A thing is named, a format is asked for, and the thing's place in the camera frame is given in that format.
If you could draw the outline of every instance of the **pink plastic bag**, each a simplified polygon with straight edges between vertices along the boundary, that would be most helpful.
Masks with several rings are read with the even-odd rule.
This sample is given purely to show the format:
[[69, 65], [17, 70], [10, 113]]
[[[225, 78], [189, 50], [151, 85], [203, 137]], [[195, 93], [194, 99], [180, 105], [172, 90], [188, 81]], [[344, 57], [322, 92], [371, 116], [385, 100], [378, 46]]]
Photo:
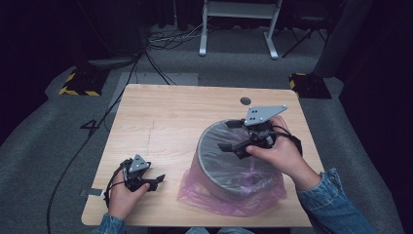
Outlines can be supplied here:
[[217, 143], [248, 139], [243, 129], [213, 124], [200, 137], [191, 168], [185, 172], [178, 201], [220, 215], [251, 216], [286, 198], [282, 174], [264, 160], [222, 152]]

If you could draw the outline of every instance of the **light wood tabletop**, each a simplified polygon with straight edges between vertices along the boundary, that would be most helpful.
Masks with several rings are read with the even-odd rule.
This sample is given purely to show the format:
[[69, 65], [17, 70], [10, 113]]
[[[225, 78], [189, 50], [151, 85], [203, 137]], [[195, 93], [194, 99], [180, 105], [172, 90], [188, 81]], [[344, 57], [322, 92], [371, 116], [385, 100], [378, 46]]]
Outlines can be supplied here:
[[[226, 119], [242, 119], [248, 106], [286, 104], [281, 114], [291, 132], [301, 139], [304, 158], [323, 171], [319, 155], [301, 109], [291, 90], [197, 86], [127, 85], [94, 178], [93, 188], [105, 189], [119, 164], [140, 154], [152, 163], [145, 177], [165, 174], [157, 191], [146, 193], [127, 219], [135, 226], [311, 226], [302, 210], [289, 176], [284, 175], [287, 198], [261, 214], [233, 217], [212, 214], [179, 203], [177, 196], [184, 173], [190, 169], [201, 134]], [[90, 196], [82, 221], [99, 225], [107, 212], [102, 197]]]

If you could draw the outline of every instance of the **mounting hole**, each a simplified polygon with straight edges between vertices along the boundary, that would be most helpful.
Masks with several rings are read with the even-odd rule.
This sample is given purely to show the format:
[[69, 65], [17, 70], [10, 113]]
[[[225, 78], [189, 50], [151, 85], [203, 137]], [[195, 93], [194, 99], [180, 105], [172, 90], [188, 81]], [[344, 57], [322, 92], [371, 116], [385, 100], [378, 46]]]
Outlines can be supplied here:
[[248, 97], [241, 97], [240, 102], [243, 105], [250, 105], [251, 104], [251, 99], [249, 99]]

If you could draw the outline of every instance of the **black chair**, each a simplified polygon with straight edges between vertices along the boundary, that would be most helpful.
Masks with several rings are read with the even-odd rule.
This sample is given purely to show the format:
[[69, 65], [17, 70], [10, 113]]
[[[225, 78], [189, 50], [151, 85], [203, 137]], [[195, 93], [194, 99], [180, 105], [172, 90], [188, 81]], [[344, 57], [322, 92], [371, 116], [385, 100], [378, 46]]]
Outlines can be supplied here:
[[[289, 6], [292, 12], [289, 29], [297, 39], [297, 43], [285, 52], [282, 58], [285, 58], [306, 38], [310, 39], [315, 31], [319, 33], [319, 36], [324, 41], [325, 47], [336, 22], [343, 12], [346, 2], [347, 0], [290, 0]], [[308, 33], [298, 40], [293, 28], [307, 30]], [[321, 30], [326, 30], [326, 37], [321, 34]]]

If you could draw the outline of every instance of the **denim sleeve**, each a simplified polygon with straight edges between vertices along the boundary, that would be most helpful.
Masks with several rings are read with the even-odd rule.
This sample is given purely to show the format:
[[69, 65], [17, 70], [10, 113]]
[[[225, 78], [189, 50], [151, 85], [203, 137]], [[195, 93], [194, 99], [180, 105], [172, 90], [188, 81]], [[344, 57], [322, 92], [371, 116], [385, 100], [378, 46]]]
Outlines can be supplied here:
[[105, 214], [93, 234], [120, 234], [125, 233], [125, 222], [122, 219]]
[[321, 182], [311, 190], [297, 191], [317, 233], [376, 233], [371, 224], [344, 194], [335, 169], [321, 173]]

